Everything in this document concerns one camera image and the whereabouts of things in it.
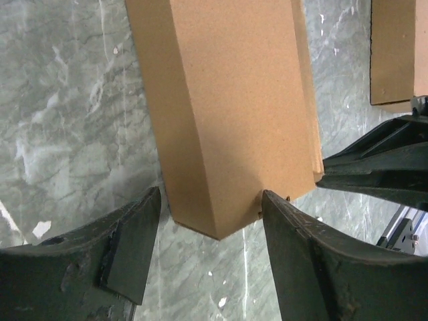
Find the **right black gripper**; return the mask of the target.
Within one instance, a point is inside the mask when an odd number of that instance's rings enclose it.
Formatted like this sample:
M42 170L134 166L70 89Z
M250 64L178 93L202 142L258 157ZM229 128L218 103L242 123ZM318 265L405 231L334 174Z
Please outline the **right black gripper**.
M410 103L413 116L387 120L324 159L325 175L316 185L426 211L428 96Z

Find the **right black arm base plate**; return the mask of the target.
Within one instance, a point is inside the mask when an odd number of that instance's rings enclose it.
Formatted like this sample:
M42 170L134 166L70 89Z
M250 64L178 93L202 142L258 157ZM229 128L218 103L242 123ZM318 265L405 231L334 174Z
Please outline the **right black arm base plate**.
M419 236L413 228L411 219L403 218L397 225L385 247L402 253L414 254Z

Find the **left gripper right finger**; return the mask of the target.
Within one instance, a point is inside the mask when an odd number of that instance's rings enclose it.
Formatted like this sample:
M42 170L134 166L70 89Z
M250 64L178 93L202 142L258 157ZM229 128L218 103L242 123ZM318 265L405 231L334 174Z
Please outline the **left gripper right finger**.
M283 320L426 320L427 259L355 239L262 195Z

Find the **brown cardboard box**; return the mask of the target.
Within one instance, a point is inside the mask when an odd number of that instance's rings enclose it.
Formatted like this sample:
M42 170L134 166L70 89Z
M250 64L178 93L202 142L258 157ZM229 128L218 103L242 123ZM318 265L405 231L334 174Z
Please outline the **brown cardboard box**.
M324 167L301 1L127 1L176 223L223 239Z

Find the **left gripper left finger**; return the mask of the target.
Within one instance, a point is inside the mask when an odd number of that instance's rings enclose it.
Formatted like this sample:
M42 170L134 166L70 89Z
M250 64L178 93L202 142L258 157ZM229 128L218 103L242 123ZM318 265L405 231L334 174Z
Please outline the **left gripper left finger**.
M37 245L1 250L2 320L132 320L142 304L161 192Z

